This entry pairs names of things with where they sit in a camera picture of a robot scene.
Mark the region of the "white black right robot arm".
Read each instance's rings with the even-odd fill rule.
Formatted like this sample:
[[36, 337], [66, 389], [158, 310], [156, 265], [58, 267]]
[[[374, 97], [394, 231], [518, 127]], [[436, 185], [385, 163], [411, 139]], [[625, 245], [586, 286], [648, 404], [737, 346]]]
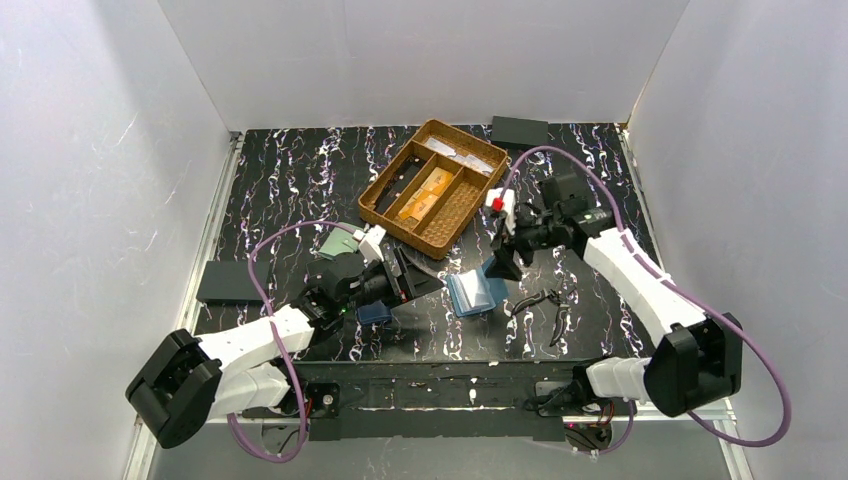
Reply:
[[491, 189], [484, 204], [496, 220], [489, 278], [518, 281], [520, 267], [540, 250], [564, 247], [594, 269], [642, 322], [654, 344], [649, 358], [603, 357], [574, 368], [562, 388], [565, 403], [602, 398], [651, 402], [676, 417], [737, 393], [741, 388], [742, 341], [714, 315], [672, 290], [669, 275], [645, 257], [613, 212], [592, 207], [578, 194], [575, 175], [538, 184], [543, 205], [515, 200], [512, 189]]

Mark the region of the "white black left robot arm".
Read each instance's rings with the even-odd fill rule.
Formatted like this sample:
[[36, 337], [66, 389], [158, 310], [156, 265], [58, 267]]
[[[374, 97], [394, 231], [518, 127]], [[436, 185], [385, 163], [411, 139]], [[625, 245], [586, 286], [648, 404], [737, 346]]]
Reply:
[[300, 293], [269, 316], [213, 334], [169, 333], [125, 391], [158, 444], [173, 448], [209, 419], [302, 396], [285, 364], [292, 354], [327, 340], [360, 307], [381, 302], [393, 309], [442, 288], [403, 249], [381, 250], [370, 261], [343, 253], [311, 262]]

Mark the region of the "light blue card holder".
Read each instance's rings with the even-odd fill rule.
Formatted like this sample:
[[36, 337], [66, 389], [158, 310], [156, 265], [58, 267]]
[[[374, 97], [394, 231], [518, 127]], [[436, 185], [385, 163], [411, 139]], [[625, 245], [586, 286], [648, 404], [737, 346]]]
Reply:
[[489, 278], [486, 269], [494, 262], [490, 257], [480, 267], [447, 277], [447, 288], [457, 317], [468, 317], [489, 312], [501, 305], [509, 296], [504, 279]]

